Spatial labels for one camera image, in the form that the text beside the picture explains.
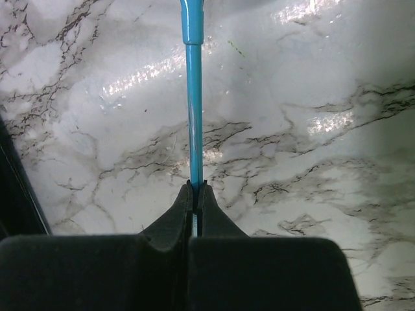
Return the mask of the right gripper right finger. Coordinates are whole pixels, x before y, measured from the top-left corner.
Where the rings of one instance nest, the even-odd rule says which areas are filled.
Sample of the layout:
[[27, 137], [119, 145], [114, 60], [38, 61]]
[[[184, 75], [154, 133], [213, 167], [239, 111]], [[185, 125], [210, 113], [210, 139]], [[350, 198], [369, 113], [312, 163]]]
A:
[[250, 237], [204, 183], [188, 248], [189, 310], [360, 310], [344, 253], [316, 237]]

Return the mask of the badminton racket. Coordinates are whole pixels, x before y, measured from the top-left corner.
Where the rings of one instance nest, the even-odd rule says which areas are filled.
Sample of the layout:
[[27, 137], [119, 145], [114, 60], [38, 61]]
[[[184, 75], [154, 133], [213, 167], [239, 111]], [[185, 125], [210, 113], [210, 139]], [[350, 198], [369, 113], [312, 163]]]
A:
[[201, 235], [198, 197], [204, 182], [202, 144], [202, 45], [204, 43], [204, 2], [183, 0], [182, 38], [185, 45], [187, 109], [189, 127], [189, 168], [193, 190], [192, 236]]

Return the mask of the blue racket bag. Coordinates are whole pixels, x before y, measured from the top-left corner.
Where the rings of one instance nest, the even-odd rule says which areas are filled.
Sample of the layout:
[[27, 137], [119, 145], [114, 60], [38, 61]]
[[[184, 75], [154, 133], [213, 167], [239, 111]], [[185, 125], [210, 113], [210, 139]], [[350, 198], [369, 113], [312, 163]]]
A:
[[51, 229], [12, 138], [1, 122], [1, 239], [50, 234]]

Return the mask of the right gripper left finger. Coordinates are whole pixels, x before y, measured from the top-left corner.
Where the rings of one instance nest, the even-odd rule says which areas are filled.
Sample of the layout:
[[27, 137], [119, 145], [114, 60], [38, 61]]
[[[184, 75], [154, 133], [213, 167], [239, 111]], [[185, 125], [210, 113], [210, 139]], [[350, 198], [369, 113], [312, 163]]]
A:
[[193, 195], [138, 234], [1, 242], [2, 310], [184, 310]]

